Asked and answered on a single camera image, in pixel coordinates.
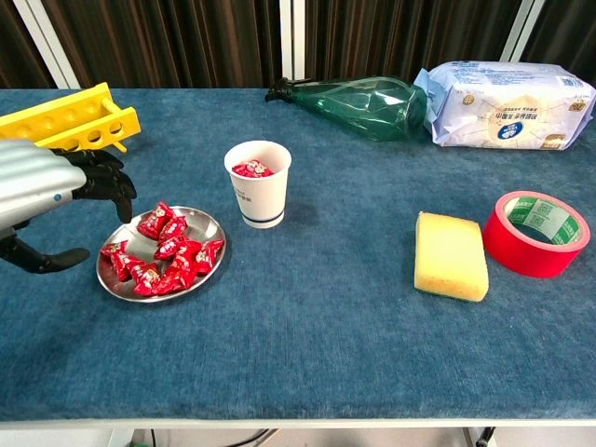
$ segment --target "red tape roll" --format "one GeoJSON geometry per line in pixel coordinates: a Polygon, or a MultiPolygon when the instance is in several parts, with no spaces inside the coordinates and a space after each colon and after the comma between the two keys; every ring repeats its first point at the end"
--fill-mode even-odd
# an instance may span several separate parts
{"type": "Polygon", "coordinates": [[[506,268],[528,277],[551,278],[588,245],[589,228],[577,211],[559,199],[515,191],[498,199],[482,238],[484,248],[506,268]],[[532,228],[550,243],[526,236],[514,224],[532,228]]]}

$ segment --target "yellow plastic toy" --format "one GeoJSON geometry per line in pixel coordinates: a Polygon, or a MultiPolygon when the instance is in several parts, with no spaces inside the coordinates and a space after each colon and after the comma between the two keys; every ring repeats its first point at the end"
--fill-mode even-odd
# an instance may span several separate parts
{"type": "Polygon", "coordinates": [[[102,149],[141,132],[137,112],[121,110],[104,82],[78,93],[0,116],[0,140],[32,140],[37,146],[77,151],[102,149]]]}

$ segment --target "stainless steel plate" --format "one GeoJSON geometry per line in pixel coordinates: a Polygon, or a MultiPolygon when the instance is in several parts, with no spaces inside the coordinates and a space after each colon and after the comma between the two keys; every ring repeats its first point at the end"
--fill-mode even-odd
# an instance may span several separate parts
{"type": "MultiPolygon", "coordinates": [[[[207,242],[212,239],[225,240],[225,233],[221,226],[206,212],[187,207],[171,208],[176,215],[186,217],[188,228],[184,233],[192,239],[198,240],[199,242],[207,242]]],[[[143,214],[135,216],[130,223],[121,225],[113,232],[110,237],[108,237],[103,245],[120,242],[122,240],[128,240],[129,244],[127,245],[127,253],[134,254],[147,263],[157,263],[160,272],[163,273],[169,262],[156,261],[153,259],[153,254],[157,249],[157,241],[143,236],[137,230],[137,225],[150,213],[151,211],[144,212],[143,214]]],[[[121,300],[134,301],[136,303],[156,303],[158,301],[171,300],[172,298],[176,298],[193,291],[203,284],[207,279],[209,279],[213,272],[217,270],[217,267],[219,267],[220,262],[225,255],[226,246],[227,241],[225,240],[225,244],[217,255],[215,265],[208,275],[197,276],[190,289],[185,291],[177,291],[169,295],[141,296],[135,293],[133,290],[135,288],[134,281],[130,279],[127,282],[120,282],[115,270],[112,268],[112,263],[110,263],[110,260],[105,256],[102,256],[100,253],[98,254],[97,258],[97,278],[107,291],[121,300]]]]}

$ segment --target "white paper cup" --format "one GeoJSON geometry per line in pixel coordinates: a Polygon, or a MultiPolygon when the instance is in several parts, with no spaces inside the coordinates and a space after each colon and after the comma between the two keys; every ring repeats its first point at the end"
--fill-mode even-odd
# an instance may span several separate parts
{"type": "Polygon", "coordinates": [[[271,228],[283,220],[291,155],[276,142],[242,142],[223,159],[230,174],[244,222],[254,228],[271,228]],[[269,177],[249,178],[232,171],[240,163],[257,159],[275,173],[269,177]]]}

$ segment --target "blue tablecloth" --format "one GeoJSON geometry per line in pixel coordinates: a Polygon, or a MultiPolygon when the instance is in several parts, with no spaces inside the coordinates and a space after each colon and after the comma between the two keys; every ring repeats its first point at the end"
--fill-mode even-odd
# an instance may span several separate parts
{"type": "MultiPolygon", "coordinates": [[[[65,93],[0,91],[0,114],[65,93]]],[[[596,126],[564,152],[368,142],[262,90],[115,90],[142,133],[121,156],[137,212],[202,209],[229,246],[205,287],[119,301],[95,260],[36,276],[0,264],[0,419],[594,418],[596,249],[562,276],[487,256],[469,304],[413,288],[418,211],[484,224],[506,192],[542,191],[596,223],[596,126]],[[293,156],[285,220],[246,226],[224,154],[266,139],[293,156]]],[[[78,201],[21,238],[97,253],[113,204],[78,201]]]]}

